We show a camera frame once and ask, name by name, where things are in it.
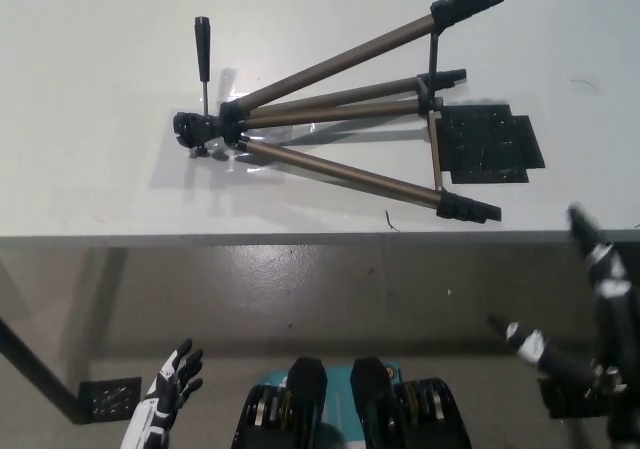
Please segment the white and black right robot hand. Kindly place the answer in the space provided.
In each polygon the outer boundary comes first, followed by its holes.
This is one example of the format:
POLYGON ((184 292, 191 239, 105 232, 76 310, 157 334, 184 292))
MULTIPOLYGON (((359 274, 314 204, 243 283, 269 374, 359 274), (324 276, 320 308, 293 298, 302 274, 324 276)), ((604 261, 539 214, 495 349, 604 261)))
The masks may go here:
POLYGON ((568 208, 570 233, 584 259, 592 288, 599 351, 581 361, 503 315, 487 317, 489 326, 525 363, 549 378, 601 397, 639 399, 639 290, 622 257, 578 205, 568 208))

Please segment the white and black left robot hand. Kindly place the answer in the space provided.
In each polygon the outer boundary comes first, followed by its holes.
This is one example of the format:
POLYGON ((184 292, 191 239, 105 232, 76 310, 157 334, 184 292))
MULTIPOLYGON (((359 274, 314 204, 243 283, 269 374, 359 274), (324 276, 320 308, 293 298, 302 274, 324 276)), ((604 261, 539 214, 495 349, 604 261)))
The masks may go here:
POLYGON ((157 372, 144 398, 137 404, 120 447, 161 449, 170 444, 170 431, 189 397, 203 385, 199 373, 203 350, 186 339, 157 372))

